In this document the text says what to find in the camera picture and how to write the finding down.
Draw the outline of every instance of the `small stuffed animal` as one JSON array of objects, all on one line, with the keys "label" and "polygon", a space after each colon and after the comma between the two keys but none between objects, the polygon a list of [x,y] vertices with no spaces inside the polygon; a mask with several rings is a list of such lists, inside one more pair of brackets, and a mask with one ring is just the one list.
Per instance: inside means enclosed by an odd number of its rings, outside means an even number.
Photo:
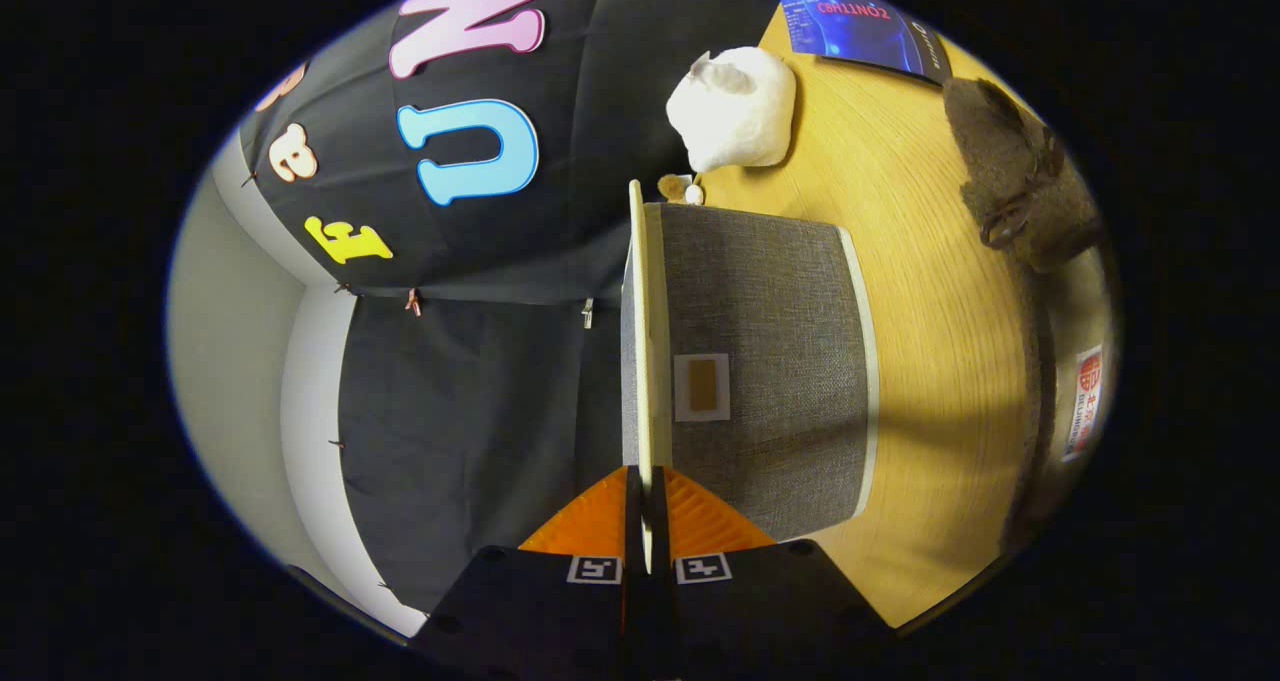
[{"label": "small stuffed animal", "polygon": [[669,202],[701,206],[705,195],[694,175],[667,174],[658,179],[658,193]]},{"label": "small stuffed animal", "polygon": [[685,201],[685,179],[680,175],[667,174],[658,179],[658,193],[667,201]]}]

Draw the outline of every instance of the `book cover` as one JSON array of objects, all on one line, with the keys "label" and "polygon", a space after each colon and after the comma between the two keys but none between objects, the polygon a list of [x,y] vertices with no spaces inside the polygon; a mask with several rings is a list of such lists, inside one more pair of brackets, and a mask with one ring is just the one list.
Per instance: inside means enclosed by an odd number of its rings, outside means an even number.
[{"label": "book cover", "polygon": [[795,52],[870,63],[942,84],[951,63],[938,35],[883,0],[778,0]]}]

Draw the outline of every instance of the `brown fuzzy bag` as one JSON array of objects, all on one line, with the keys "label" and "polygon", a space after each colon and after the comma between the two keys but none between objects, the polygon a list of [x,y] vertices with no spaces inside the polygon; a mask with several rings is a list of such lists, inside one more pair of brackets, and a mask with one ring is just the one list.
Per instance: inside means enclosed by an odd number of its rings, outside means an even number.
[{"label": "brown fuzzy bag", "polygon": [[1101,241],[1088,186],[1047,125],[987,79],[948,79],[942,100],[969,169],[960,195],[984,244],[1050,271]]}]

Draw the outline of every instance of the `pink letter m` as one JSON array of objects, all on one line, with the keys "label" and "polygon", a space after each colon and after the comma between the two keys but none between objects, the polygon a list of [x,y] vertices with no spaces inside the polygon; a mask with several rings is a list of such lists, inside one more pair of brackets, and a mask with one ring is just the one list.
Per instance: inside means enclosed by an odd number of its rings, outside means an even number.
[{"label": "pink letter m", "polygon": [[530,52],[543,44],[545,22],[543,12],[526,10],[499,24],[480,26],[494,15],[512,10],[531,0],[407,0],[401,15],[422,14],[444,8],[444,14],[430,19],[421,28],[399,40],[389,56],[392,74],[408,78],[422,63],[472,47],[508,46],[516,52]]}]

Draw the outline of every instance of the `wooden table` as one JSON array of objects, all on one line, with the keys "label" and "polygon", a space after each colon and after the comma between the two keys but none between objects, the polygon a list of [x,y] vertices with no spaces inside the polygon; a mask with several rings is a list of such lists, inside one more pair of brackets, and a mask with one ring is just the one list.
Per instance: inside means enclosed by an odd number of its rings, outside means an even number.
[{"label": "wooden table", "polygon": [[[1010,90],[943,46],[955,76]],[[852,236],[879,348],[879,447],[867,509],[812,538],[897,627],[1000,556],[1024,457],[1032,321],[1018,268],[983,247],[960,200],[968,172],[941,90],[791,52],[781,9],[760,47],[796,74],[791,151],[778,166],[724,166],[701,184],[708,206]]]}]

